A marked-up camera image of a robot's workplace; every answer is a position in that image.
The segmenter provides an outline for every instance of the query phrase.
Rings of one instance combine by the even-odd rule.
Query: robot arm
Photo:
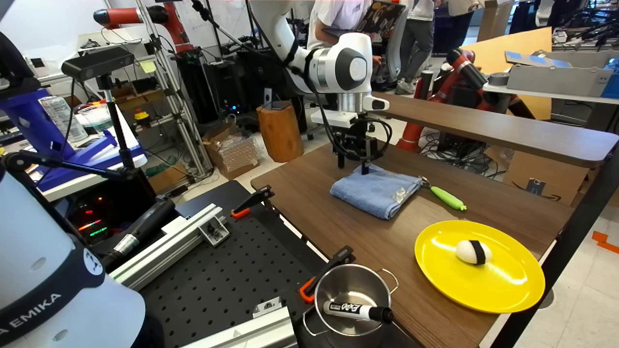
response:
[[[344,93],[359,97],[347,111],[386,109],[386,101],[371,97],[371,41],[361,33],[345,33],[334,47],[297,47],[286,16],[293,0],[249,0],[249,12],[274,54],[287,68],[293,85],[303,93]]]

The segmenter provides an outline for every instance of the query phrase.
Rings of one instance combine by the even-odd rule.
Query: white robot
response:
[[[305,51],[286,24],[291,0],[249,6],[297,89],[340,93],[342,112],[388,107],[371,97],[367,35],[347,33],[330,49]],[[0,82],[1,97],[13,76]],[[0,346],[131,346],[144,321],[142,298],[106,277],[34,196],[0,167]]]

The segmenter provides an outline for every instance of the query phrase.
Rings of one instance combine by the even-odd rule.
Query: folded cloth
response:
[[[421,178],[394,174],[369,165],[367,174],[361,174],[361,167],[357,167],[349,176],[336,180],[330,186],[330,196],[376,219],[388,221],[421,186]]]

